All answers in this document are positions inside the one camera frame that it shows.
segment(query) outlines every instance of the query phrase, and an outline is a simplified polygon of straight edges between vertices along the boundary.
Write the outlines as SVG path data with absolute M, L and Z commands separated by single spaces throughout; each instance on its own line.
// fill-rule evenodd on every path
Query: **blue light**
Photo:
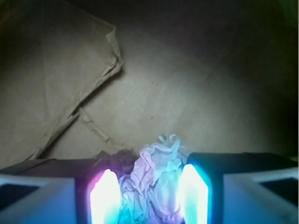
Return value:
M 117 176 L 108 169 L 90 192 L 92 224 L 117 224 L 120 205 L 121 190 Z
M 178 201 L 186 224 L 207 224 L 209 187 L 193 165 L 184 166 L 179 182 Z

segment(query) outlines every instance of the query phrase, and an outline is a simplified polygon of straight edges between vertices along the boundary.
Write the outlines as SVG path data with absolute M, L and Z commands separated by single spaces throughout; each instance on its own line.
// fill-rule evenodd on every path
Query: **crumpled cloth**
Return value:
M 107 168 L 115 172 L 119 179 L 121 176 L 132 172 L 134 163 L 138 159 L 138 156 L 132 150 L 122 149 L 113 155 L 110 155 L 105 151 L 101 151 L 93 158 L 101 159 L 102 163 L 106 163 Z
M 130 175 L 119 179 L 120 224 L 179 224 L 178 181 L 188 153 L 174 135 L 161 135 L 140 151 Z

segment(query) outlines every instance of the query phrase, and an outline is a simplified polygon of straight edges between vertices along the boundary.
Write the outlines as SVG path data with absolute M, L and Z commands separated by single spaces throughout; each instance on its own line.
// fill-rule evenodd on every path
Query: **purple light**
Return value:
M 92 224 L 116 224 L 121 205 L 121 190 L 117 176 L 110 169 L 95 183 L 90 192 Z

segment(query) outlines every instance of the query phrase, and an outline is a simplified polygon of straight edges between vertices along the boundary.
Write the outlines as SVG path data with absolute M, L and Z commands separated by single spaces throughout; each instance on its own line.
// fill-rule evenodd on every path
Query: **white cloth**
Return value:
M 122 192 L 119 223 L 181 223 L 176 195 L 187 156 L 187 149 L 174 134 L 161 135 L 158 142 L 146 145 L 132 173 L 119 179 Z

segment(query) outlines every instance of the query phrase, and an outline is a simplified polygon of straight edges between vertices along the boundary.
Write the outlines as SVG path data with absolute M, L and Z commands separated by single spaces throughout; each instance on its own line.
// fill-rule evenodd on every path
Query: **glowing light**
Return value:
M 108 169 L 90 192 L 92 224 L 116 224 L 120 205 L 121 190 L 117 176 Z
M 178 202 L 186 224 L 206 224 L 209 189 L 194 166 L 184 166 L 178 187 Z

